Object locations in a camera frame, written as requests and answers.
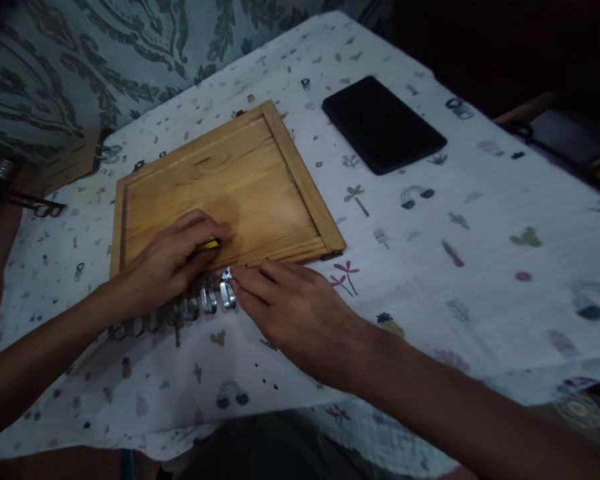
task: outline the patterned curtain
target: patterned curtain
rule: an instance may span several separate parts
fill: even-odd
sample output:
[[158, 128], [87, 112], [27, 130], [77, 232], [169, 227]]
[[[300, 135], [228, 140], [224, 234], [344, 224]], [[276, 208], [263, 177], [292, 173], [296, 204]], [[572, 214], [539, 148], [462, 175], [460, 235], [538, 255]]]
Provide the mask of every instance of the patterned curtain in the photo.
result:
[[18, 0], [0, 20], [0, 152], [40, 163], [334, 9], [386, 34], [393, 0]]

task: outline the wooden board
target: wooden board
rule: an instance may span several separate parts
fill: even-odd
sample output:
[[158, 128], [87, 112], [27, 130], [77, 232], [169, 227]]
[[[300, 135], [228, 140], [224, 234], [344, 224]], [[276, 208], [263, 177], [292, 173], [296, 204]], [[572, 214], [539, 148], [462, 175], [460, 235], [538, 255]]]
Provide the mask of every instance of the wooden board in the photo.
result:
[[271, 101], [118, 181], [111, 276], [194, 208], [231, 226], [210, 271], [346, 248]]

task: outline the black tablet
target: black tablet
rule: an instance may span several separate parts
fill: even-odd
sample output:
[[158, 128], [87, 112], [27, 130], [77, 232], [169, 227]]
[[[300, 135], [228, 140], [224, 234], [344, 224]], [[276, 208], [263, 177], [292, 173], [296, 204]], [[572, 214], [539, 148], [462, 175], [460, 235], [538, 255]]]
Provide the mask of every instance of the black tablet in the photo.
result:
[[373, 77], [326, 98], [322, 110], [376, 175], [428, 157], [447, 144]]

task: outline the table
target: table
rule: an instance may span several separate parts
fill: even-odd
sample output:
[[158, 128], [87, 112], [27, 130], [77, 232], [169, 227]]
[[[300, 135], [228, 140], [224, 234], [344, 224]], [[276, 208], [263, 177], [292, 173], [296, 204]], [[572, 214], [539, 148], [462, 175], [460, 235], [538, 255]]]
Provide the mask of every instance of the table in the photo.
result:
[[[320, 108], [367, 75], [440, 131], [444, 150], [372, 174]], [[108, 279], [116, 180], [267, 99], [348, 244], [310, 266], [356, 312], [526, 405], [600, 381], [600, 196], [341, 13], [308, 20], [112, 134], [97, 174], [52, 195], [68, 204], [60, 218], [25, 213], [5, 269], [0, 350]], [[120, 343], [103, 334], [0, 434], [0, 459], [91, 445], [167, 460], [225, 419], [296, 409], [397, 473], [456, 465], [262, 340], [240, 309], [182, 329], [180, 348], [172, 329]]]

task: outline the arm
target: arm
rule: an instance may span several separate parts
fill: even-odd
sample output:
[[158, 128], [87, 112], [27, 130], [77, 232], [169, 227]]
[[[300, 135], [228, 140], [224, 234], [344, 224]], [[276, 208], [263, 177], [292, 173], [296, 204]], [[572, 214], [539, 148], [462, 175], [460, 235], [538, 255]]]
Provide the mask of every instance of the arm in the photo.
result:
[[322, 383], [354, 393], [486, 479], [600, 479], [600, 448], [356, 315], [320, 274], [232, 268], [263, 334]]
[[190, 257], [227, 233], [200, 210], [156, 234], [138, 257], [66, 312], [0, 352], [0, 432], [20, 417], [108, 326], [138, 317], [180, 294], [216, 251]]

